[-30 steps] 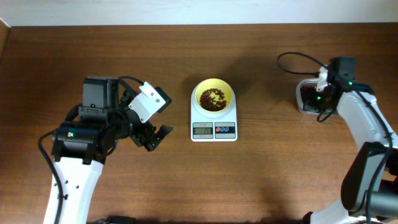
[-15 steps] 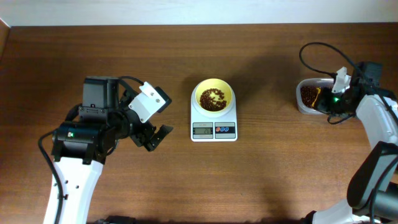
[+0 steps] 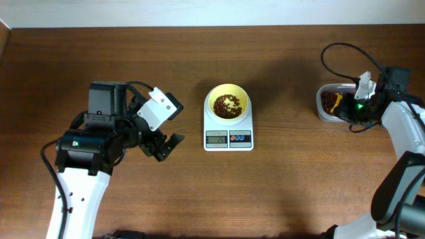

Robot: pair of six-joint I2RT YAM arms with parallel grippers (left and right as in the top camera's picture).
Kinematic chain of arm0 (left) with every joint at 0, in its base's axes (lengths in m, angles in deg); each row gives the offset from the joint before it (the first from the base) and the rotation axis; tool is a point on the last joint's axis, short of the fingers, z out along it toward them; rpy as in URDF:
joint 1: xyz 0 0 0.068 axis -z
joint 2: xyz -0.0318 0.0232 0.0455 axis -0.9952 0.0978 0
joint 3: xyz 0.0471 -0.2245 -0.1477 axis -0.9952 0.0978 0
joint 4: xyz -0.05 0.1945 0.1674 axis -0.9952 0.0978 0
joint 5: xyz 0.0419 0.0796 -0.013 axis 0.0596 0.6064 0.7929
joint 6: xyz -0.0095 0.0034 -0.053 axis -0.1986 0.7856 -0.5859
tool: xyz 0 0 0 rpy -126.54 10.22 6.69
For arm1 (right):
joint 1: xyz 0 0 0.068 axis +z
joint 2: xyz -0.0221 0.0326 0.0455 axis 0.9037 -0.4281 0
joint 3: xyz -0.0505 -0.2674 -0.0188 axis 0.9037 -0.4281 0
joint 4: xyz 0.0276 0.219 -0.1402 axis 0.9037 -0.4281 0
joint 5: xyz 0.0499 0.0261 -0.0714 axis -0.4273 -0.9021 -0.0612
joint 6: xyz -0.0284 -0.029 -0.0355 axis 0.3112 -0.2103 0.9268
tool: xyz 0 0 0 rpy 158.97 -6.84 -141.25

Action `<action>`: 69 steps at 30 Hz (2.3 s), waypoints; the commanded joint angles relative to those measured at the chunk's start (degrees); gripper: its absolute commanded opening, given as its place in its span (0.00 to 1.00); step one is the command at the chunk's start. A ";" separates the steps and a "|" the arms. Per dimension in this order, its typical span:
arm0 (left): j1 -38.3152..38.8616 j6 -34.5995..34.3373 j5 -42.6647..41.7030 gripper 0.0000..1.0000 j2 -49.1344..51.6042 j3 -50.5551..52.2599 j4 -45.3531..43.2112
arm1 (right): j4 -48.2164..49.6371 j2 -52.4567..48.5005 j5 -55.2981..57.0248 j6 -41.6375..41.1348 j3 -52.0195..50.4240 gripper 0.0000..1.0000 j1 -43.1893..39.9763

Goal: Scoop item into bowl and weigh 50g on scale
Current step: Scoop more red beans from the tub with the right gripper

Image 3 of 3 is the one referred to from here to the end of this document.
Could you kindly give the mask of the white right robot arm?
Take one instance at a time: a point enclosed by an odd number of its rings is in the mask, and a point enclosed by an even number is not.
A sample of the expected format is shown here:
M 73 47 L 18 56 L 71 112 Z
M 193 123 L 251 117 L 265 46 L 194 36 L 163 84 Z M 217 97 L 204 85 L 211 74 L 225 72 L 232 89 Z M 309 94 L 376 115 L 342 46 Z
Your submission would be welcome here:
M 338 118 L 365 129 L 382 125 L 396 152 L 396 164 L 375 191 L 371 209 L 355 221 L 334 225 L 325 238 L 423 238 L 424 102 L 389 92 L 357 100 L 338 94 L 332 108 Z

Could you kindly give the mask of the orange plastic measuring scoop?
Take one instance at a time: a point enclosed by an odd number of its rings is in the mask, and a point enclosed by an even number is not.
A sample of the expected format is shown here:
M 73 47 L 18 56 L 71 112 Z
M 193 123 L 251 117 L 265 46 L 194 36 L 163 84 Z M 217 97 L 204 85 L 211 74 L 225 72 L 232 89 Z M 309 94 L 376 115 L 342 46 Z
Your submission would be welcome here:
M 334 114 L 335 108 L 339 105 L 339 103 L 340 103 L 341 99 L 343 98 L 343 95 L 342 95 L 342 94 L 340 94 L 340 93 L 335 93 L 335 97 L 336 97 L 336 99 L 335 99 L 335 103 L 334 103 L 333 107 L 332 107 L 332 108 L 330 109 L 330 111 L 329 111 L 329 113 L 330 113 L 331 115 L 333 115 L 333 114 Z

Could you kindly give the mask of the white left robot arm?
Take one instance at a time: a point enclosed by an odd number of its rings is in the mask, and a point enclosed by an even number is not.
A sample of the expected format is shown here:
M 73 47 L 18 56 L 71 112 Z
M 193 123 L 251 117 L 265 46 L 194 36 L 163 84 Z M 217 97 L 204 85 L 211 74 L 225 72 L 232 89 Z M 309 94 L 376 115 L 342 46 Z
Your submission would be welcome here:
M 64 135 L 52 141 L 56 159 L 41 157 L 56 185 L 47 238 L 91 238 L 98 209 L 114 167 L 128 149 L 139 147 L 158 162 L 166 160 L 184 135 L 163 134 L 183 105 L 172 95 L 148 86 L 142 96 L 131 82 L 93 82 L 88 109 L 79 113 Z

